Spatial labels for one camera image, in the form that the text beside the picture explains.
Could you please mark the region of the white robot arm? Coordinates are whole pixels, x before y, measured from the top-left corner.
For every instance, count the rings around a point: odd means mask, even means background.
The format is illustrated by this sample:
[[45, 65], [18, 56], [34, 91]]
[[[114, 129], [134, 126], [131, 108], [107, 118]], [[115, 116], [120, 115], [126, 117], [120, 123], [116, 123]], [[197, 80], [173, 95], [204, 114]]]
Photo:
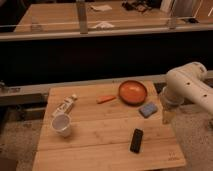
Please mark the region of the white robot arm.
[[200, 62], [191, 62], [166, 73], [166, 85], [159, 94], [164, 124], [172, 121], [173, 110], [182, 105], [185, 99], [213, 115], [213, 88], [204, 83], [206, 76], [207, 69]]

